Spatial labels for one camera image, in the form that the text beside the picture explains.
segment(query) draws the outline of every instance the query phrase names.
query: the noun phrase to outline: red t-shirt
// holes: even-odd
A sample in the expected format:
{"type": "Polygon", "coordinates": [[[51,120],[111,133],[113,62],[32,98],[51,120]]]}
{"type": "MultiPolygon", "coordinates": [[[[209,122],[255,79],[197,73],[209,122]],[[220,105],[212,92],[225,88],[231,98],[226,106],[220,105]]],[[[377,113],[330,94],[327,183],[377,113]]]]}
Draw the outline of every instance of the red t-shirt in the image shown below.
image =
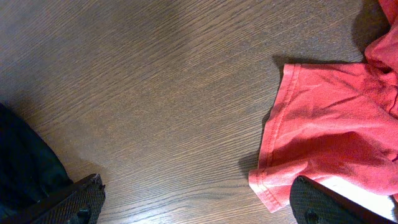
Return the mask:
{"type": "Polygon", "coordinates": [[[398,194],[398,0],[379,2],[391,29],[367,47],[369,63],[285,65],[249,173],[271,212],[289,204],[298,175],[398,194]]]}

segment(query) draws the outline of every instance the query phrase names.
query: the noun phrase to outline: wooden floor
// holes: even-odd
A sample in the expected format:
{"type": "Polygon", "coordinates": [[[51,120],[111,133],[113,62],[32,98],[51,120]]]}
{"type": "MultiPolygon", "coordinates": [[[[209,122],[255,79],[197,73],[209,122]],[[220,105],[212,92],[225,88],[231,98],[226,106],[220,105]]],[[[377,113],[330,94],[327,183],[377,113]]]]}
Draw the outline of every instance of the wooden floor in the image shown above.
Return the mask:
{"type": "Polygon", "coordinates": [[[284,63],[360,62],[377,1],[1,0],[0,102],[73,180],[100,173],[99,223],[295,223],[248,186],[284,63]]]}

